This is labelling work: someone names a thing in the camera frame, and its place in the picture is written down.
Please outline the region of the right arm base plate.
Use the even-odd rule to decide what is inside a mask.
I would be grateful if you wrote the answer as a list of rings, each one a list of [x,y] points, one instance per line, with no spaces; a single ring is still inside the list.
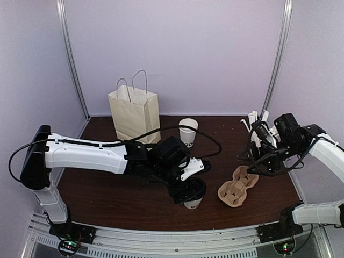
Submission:
[[[304,232],[300,225],[283,226],[280,222],[260,224],[257,228],[260,243],[271,242],[275,252],[287,256],[296,251],[296,235]]]

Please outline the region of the left aluminium frame post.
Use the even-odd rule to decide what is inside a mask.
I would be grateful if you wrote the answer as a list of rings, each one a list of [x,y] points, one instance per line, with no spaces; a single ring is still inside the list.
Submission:
[[[86,120],[89,120],[90,114],[89,114],[89,111],[88,111],[88,108],[86,105],[86,101],[84,98],[84,94],[82,92],[82,88],[80,85],[80,80],[78,77],[76,63],[75,63],[75,59],[74,59],[74,55],[73,55],[73,49],[72,49],[72,45],[71,45],[71,41],[70,41],[70,34],[69,34],[69,28],[68,28],[65,1],[57,0],[56,1],[56,7],[57,7],[58,18],[60,21],[62,36],[63,36],[63,40],[64,40],[64,47],[66,50],[67,61],[68,61],[68,66],[69,66],[73,86],[76,90],[77,99],[81,105],[83,115],[84,115]]]

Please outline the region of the cardboard cup carrier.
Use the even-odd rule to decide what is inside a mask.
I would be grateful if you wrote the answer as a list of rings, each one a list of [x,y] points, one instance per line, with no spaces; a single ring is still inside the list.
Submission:
[[[224,182],[218,189],[218,197],[229,207],[240,207],[247,198],[247,190],[255,186],[259,175],[249,174],[248,166],[239,166],[232,174],[232,180]]]

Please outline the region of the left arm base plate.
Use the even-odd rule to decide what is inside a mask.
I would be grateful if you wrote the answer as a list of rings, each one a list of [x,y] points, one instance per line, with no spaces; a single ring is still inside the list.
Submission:
[[[75,223],[50,223],[49,233],[58,238],[57,249],[61,255],[73,256],[82,248],[83,243],[93,243],[96,229]]]

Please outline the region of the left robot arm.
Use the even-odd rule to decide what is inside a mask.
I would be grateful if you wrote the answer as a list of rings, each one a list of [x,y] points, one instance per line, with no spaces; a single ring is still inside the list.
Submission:
[[[200,158],[191,158],[189,149],[176,137],[160,144],[143,144],[139,140],[101,142],[68,138],[42,125],[26,149],[17,180],[35,192],[48,214],[51,227],[66,239],[77,234],[70,210],[49,178],[54,168],[100,170],[115,175],[153,178],[167,186],[176,204],[198,198],[203,185],[192,176],[204,169]]]

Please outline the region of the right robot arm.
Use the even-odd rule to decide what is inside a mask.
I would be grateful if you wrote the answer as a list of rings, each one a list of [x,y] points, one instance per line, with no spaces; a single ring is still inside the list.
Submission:
[[[300,126],[292,113],[285,113],[269,126],[268,111],[259,116],[256,111],[243,120],[248,131],[247,147],[239,159],[250,162],[248,173],[279,176],[301,169],[304,160],[314,158],[336,179],[343,181],[343,147],[316,124]],[[332,225],[343,228],[343,198],[332,202],[301,203],[281,212],[276,224],[279,237],[287,237],[304,224]]]

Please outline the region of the front aluminium rail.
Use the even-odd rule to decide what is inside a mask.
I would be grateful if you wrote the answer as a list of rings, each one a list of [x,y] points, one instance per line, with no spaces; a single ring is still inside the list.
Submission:
[[[333,257],[322,226],[261,242],[257,226],[205,231],[138,231],[97,226],[75,257]]]

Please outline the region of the aluminium frame post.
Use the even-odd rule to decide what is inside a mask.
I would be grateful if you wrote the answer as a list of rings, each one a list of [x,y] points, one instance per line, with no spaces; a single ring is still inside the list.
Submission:
[[[80,85],[80,80],[78,77],[76,63],[75,63],[75,59],[74,59],[74,55],[73,55],[73,49],[72,49],[72,45],[71,45],[71,41],[70,41],[70,34],[69,34],[69,28],[68,28],[65,1],[57,0],[56,1],[56,7],[57,7],[58,18],[60,21],[62,36],[63,36],[63,40],[64,40],[64,47],[66,50],[67,61],[68,61],[68,66],[69,66],[73,86],[76,90],[77,99],[81,105],[83,115],[84,115],[86,120],[89,120],[90,114],[89,114],[89,111],[88,111],[88,108],[86,105],[86,101],[84,98],[84,94],[82,92],[82,88]]]
[[[275,55],[275,61],[274,61],[273,69],[271,72],[271,77],[268,84],[268,90],[266,93],[266,97],[264,99],[261,114],[263,114],[265,111],[268,111],[273,94],[274,94],[275,86],[277,84],[278,76],[279,76],[280,69],[282,66],[283,55],[284,55],[285,48],[288,42],[288,36],[290,32],[290,25],[291,25],[291,19],[292,19],[292,10],[293,10],[293,1],[285,0],[281,29],[279,33],[279,40],[278,40],[277,50],[276,50],[276,55]]]

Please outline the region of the white paper bag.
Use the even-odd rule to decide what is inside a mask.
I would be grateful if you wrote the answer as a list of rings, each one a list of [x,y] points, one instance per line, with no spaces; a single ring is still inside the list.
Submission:
[[[109,93],[108,100],[113,124],[119,140],[131,140],[152,130],[160,128],[159,101],[156,93],[148,91],[148,78],[145,70],[144,90],[127,84],[116,83],[115,91]]]

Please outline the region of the black cup lid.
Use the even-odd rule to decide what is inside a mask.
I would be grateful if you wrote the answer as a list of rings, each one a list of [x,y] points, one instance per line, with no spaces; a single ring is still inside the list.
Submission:
[[[189,181],[189,187],[193,192],[189,201],[201,199],[206,194],[206,183],[200,178],[191,178]]]

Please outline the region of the white paper cup stack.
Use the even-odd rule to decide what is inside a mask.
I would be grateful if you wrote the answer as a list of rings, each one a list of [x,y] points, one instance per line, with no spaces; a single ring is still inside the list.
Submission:
[[[198,129],[198,122],[192,118],[184,118],[179,122],[180,126],[189,126],[194,129]],[[191,148],[194,145],[196,132],[189,128],[180,127],[180,139],[188,147]]]

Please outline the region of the white wrapped stirrers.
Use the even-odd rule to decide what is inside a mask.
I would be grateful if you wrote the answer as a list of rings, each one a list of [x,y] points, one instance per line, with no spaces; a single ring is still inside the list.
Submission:
[[[256,144],[256,147],[261,147],[261,143],[263,140],[259,138],[258,133],[254,132],[253,125],[254,123],[263,122],[262,126],[267,130],[268,135],[266,137],[266,140],[274,147],[277,147],[278,142],[278,131],[276,126],[270,126],[267,123],[269,117],[269,112],[267,110],[263,110],[263,113],[261,116],[258,116],[257,111],[252,111],[248,114],[248,121],[249,124],[246,122],[245,119],[241,119],[240,122],[243,123],[248,131],[248,133],[252,132],[252,136],[249,137],[249,142],[253,141]]]

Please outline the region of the right aluminium frame post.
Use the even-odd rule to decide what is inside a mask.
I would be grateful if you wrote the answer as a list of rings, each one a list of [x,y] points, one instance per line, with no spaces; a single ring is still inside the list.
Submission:
[[[275,61],[274,61],[273,69],[271,72],[271,77],[268,84],[268,90],[266,93],[266,97],[264,99],[261,114],[263,114],[265,111],[268,111],[273,94],[274,94],[275,86],[277,84],[278,76],[279,76],[280,69],[282,66],[283,55],[284,55],[285,48],[288,42],[288,36],[290,32],[290,25],[291,25],[291,19],[292,19],[292,10],[293,10],[293,1],[285,0],[281,29],[279,33],[279,40],[278,40],[277,50],[276,50],[276,55],[275,55]]]

